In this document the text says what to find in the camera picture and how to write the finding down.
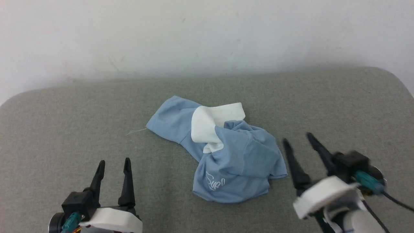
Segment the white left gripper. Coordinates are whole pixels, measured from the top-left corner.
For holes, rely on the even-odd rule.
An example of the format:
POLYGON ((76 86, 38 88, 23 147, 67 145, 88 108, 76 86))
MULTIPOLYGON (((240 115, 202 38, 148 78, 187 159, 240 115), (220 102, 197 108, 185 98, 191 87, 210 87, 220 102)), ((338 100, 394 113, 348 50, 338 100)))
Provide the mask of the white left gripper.
MULTIPOLYGON (((105 160, 98 164, 95 175, 89 189, 94 199, 98 202, 102 179, 105 173, 105 160)), ((123 187, 118 198, 118 205, 127 208, 134 208, 136 205, 133 173, 130 158, 125 159, 123 167, 123 187)), ((98 208, 89 221, 81 222, 81 233, 142 233, 143 223, 136 215, 114 208, 98 208)))

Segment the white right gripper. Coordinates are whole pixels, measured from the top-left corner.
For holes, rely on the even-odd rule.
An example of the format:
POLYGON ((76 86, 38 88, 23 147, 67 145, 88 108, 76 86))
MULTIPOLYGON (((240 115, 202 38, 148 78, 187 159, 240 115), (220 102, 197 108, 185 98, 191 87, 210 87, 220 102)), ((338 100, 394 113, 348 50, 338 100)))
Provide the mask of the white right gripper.
MULTIPOLYGON (((312 148, 318 153, 326 170, 327 176, 336 175, 336 167, 332 162, 332 153, 310 132, 307 139, 312 148)), ((349 210, 351 219, 366 219, 366 208, 359 183, 346 184, 338 177, 322 179, 311 188, 311 178, 306 174, 294 156, 294 150, 289 141, 283 139, 283 148, 291 172, 291 179, 296 189, 294 210, 300 219, 317 218, 317 212, 323 220, 332 220, 340 211, 349 210)))

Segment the light blue white-collared T-shirt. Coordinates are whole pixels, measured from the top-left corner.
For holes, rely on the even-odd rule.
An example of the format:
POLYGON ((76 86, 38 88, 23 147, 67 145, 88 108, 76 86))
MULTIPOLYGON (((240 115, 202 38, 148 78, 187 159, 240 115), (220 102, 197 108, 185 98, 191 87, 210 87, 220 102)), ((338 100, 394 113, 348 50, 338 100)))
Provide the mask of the light blue white-collared T-shirt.
POLYGON ((269 180, 288 175, 275 137, 245 120, 241 102, 208 107, 173 96, 146 128, 180 144, 198 162, 194 194, 239 203, 268 193, 269 180))

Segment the grey fabric sofa cushion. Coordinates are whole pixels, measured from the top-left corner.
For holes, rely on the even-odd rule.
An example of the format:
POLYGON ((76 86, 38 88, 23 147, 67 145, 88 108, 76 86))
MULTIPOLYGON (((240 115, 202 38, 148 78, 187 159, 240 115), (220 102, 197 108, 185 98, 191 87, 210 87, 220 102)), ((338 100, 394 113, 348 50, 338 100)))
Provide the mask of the grey fabric sofa cushion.
POLYGON ((100 203, 116 205, 127 157, 144 232, 320 232, 314 219, 298 219, 291 178, 237 205, 194 195, 197 161, 145 130, 174 95, 205 106, 241 102, 245 120, 280 147, 288 139, 313 179, 326 171, 307 132, 332 152, 356 150, 382 171, 390 195, 414 207, 414 98, 384 69, 79 84, 25 92, 0 106, 0 233, 46 233, 65 198, 90 185, 100 160, 100 203))

